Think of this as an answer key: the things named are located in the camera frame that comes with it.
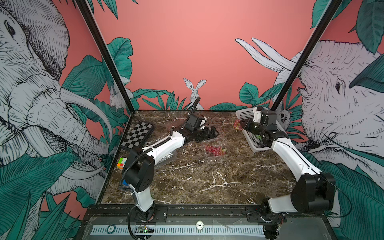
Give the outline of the white plastic perforated basket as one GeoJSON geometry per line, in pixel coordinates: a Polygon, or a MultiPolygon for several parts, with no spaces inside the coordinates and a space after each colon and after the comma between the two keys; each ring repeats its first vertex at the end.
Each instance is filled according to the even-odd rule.
{"type": "Polygon", "coordinates": [[[289,138],[278,123],[277,116],[276,112],[262,107],[236,111],[242,132],[253,152],[269,150],[274,141],[289,138]]]}

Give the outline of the red grape bunch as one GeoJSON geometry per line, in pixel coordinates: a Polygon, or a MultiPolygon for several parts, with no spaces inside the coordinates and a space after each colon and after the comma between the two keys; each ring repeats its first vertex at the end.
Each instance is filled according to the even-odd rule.
{"type": "Polygon", "coordinates": [[[241,126],[241,120],[240,119],[235,120],[233,127],[236,130],[236,132],[241,131],[243,129],[241,126]]]}
{"type": "Polygon", "coordinates": [[[223,156],[227,154],[227,150],[223,147],[215,147],[211,145],[206,145],[205,146],[206,154],[209,157],[214,157],[214,156],[223,156]]]}

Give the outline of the clear plastic clamshell container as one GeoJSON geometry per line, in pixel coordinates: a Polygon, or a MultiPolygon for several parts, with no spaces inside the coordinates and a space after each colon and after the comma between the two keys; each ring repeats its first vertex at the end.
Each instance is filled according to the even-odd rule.
{"type": "Polygon", "coordinates": [[[214,156],[214,157],[209,157],[207,154],[206,154],[206,150],[205,150],[205,146],[206,145],[211,145],[211,146],[215,146],[215,147],[223,147],[227,150],[227,153],[228,153],[228,146],[227,146],[227,142],[225,140],[225,138],[223,137],[222,134],[220,134],[217,138],[215,139],[211,139],[211,140],[208,140],[208,141],[203,141],[201,142],[201,145],[202,145],[202,150],[203,150],[203,153],[205,154],[205,157],[206,158],[216,158],[216,157],[222,157],[222,156],[214,156]]]}

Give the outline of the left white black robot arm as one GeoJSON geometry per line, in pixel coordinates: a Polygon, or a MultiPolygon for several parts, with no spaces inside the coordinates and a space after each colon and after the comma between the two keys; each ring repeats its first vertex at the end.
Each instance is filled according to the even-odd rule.
{"type": "Polygon", "coordinates": [[[133,147],[124,164],[119,181],[121,192],[130,192],[135,207],[146,216],[153,214],[155,203],[151,196],[150,185],[154,179],[155,167],[172,151],[189,142],[200,143],[215,139],[220,135],[214,127],[201,127],[188,130],[183,127],[171,128],[170,134],[146,148],[133,147]]]}

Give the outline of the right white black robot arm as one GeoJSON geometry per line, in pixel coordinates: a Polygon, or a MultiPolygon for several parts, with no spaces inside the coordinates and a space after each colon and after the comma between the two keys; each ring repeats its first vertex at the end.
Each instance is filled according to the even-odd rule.
{"type": "Polygon", "coordinates": [[[277,153],[296,179],[290,194],[267,199],[261,215],[267,220],[272,214],[317,213],[332,210],[335,200],[336,180],[324,173],[294,146],[289,136],[278,130],[276,124],[256,122],[251,118],[241,120],[243,130],[261,136],[262,142],[277,153]]]}

